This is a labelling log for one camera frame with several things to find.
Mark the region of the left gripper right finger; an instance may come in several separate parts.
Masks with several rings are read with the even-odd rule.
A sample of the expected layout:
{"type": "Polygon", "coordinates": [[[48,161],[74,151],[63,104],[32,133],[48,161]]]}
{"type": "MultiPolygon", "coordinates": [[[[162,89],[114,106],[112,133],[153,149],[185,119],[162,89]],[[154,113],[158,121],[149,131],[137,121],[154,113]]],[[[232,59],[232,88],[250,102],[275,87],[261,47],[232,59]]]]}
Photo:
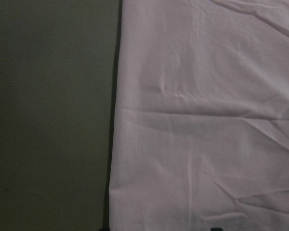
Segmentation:
{"type": "Polygon", "coordinates": [[[220,228],[220,227],[212,227],[210,229],[210,231],[222,231],[222,228],[220,228]]]}

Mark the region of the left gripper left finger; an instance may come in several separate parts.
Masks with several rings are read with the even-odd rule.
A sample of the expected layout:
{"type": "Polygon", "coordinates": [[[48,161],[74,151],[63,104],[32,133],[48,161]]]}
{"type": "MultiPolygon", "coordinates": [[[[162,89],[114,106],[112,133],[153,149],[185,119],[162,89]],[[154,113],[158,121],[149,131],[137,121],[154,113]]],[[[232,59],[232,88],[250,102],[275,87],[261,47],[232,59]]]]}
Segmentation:
{"type": "Polygon", "coordinates": [[[110,231],[110,228],[106,227],[106,228],[101,228],[98,231],[110,231]]]}

